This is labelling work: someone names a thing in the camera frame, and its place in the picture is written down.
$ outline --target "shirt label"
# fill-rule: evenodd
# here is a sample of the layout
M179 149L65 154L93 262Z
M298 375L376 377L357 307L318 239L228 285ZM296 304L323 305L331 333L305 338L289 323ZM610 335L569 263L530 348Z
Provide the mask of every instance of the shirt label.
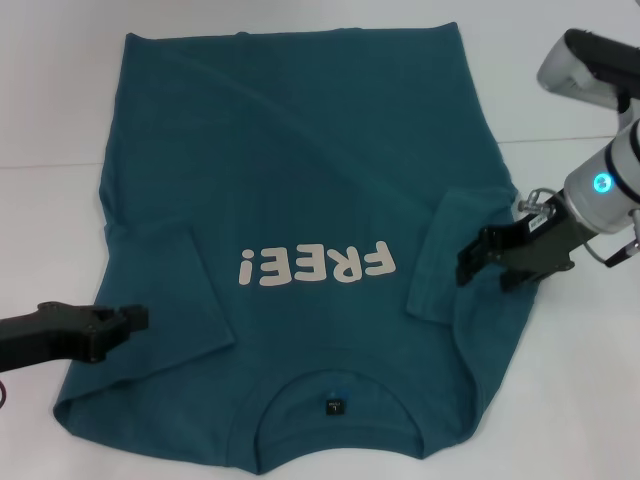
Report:
M327 400L327 415L344 415L345 401L341 398Z

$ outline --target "teal t-shirt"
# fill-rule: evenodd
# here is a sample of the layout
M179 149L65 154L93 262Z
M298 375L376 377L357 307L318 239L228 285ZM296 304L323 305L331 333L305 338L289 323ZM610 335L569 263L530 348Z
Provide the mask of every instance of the teal t-shirt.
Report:
M54 413L144 455L424 458L472 435L535 296L456 288L514 188L455 24L129 35L100 196L96 303L150 328L74 363Z

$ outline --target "neckline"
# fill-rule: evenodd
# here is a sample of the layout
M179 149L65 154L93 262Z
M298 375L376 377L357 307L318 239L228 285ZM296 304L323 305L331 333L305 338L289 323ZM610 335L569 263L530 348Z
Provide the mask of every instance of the neckline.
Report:
M420 434L420 444L417 446L413 437L390 431L336 428L331 430L330 435L327 432L318 432L305 437L303 442L298 439L296 442L284 442L257 451L256 435L273 399L299 377L327 370L357 373L387 388L413 420ZM345 447L373 448L424 458L457 443L451 427L438 420L437 415L429 415L427 402L410 382L405 380L404 375L376 358L349 350L322 349L313 353L305 352L304 355L289 356L278 366L272 365L266 371L270 373L256 383L252 392L235 412L227 444L226 465L229 467L262 474L309 453ZM446 444L443 444L442 440L434 444L433 438L443 438L434 436L434 429L449 434L450 439Z

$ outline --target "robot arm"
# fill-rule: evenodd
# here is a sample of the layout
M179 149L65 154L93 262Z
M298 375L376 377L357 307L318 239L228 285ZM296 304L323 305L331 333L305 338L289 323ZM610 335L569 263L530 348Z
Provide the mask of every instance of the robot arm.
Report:
M620 129L602 150L574 170L564 189L534 190L507 226L487 226L458 255L458 285L469 283L485 265L506 267L504 291L539 282L573 268L569 253L600 233L635 224L636 239L607 260L613 267L640 249L640 50L580 30L556 43L538 72L548 91L618 112ZM550 193L538 203L540 193Z
M148 324L148 311L140 305L113 310L41 303L34 313L0 320L0 372L63 358L101 362ZM6 397L0 382L0 408Z

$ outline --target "white surface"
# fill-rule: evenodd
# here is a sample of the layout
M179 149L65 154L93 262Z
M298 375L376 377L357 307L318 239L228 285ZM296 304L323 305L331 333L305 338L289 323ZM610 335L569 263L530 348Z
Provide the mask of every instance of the white surface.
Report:
M569 28L640 45L633 0L2 0L0 165L98 163L124 45L150 38L430 27L457 21L499 141L613 134L597 107L546 94L536 72Z
M535 73L570 27L640 45L632 0L0 1L0 318L55 299L90 303L106 262L97 199L124 34L420 27L458 21L499 140L613 133L615 117L542 92ZM559 188L605 140L501 146L516 185ZM65 164L94 164L56 166ZM34 165L49 167L28 168ZM630 238L598 238L603 254ZM546 281L504 385L469 442L425 461L321 452L273 479L632 479L640 476L640 264L574 254ZM51 416L65 362L0 375L0 475L11 479L251 478L71 437Z

